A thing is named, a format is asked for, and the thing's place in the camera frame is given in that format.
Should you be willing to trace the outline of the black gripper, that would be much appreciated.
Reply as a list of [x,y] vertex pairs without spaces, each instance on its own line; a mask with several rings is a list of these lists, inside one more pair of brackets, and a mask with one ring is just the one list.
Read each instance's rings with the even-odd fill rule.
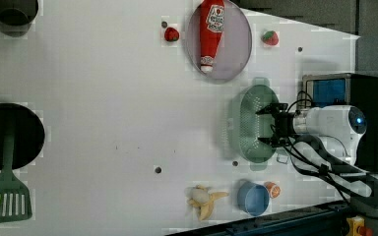
[[275,116],[275,136],[271,138],[259,138],[260,142],[272,148],[281,148],[287,146],[289,138],[297,137],[293,128],[294,114],[285,112],[286,110],[286,103],[270,103],[256,112],[257,115],[277,114]]

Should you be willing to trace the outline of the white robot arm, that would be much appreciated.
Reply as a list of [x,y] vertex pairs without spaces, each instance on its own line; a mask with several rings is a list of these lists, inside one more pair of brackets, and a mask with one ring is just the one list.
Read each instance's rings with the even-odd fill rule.
[[285,103],[270,103],[256,112],[270,116],[272,135],[258,140],[284,148],[294,169],[334,187],[346,203],[359,203],[378,219],[378,173],[355,165],[367,131],[364,114],[352,105],[311,107],[290,112]]

